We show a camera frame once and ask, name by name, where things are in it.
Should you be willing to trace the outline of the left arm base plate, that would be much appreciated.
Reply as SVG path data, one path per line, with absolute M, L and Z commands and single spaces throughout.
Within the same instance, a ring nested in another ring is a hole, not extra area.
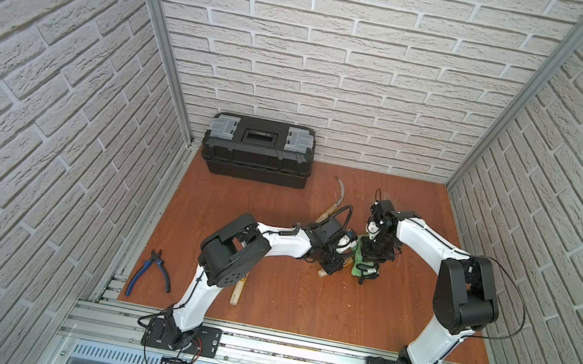
M 141 344 L 147 348 L 182 351 L 189 355 L 194 355 L 201 349 L 200 356 L 214 358 L 222 335 L 222 329 L 203 325 L 182 332 L 177 329 L 174 322 L 156 318 L 146 327 Z

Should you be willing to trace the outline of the green rag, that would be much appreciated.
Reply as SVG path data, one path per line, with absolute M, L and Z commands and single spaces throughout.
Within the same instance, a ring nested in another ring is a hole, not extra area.
M 366 241 L 369 241 L 367 235 L 358 236 L 356 251 L 353 257 L 353 268 L 351 269 L 351 274 L 358 279 L 359 285 L 364 284 L 367 280 L 376 280 L 380 275 L 378 263 L 365 261 L 363 257 L 364 243 Z

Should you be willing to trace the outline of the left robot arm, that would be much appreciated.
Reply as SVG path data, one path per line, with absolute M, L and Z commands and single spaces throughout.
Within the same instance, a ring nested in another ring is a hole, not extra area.
M 174 346 L 189 341 L 224 288 L 234 286 L 267 257 L 316 261 L 329 274 L 343 268 L 357 244 L 356 232 L 334 218 L 291 228 L 266 226 L 242 214 L 200 244 L 198 267 L 186 293 L 165 311 Z

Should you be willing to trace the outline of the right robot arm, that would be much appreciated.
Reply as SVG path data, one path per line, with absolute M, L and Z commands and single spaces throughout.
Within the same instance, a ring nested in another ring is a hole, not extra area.
M 389 200 L 371 206 L 358 251 L 361 278 L 376 278 L 380 264 L 395 260 L 407 246 L 437 275 L 433 317 L 400 351 L 395 364 L 442 364 L 461 342 L 497 320 L 493 264 L 445 240 L 414 212 L 398 211 Z

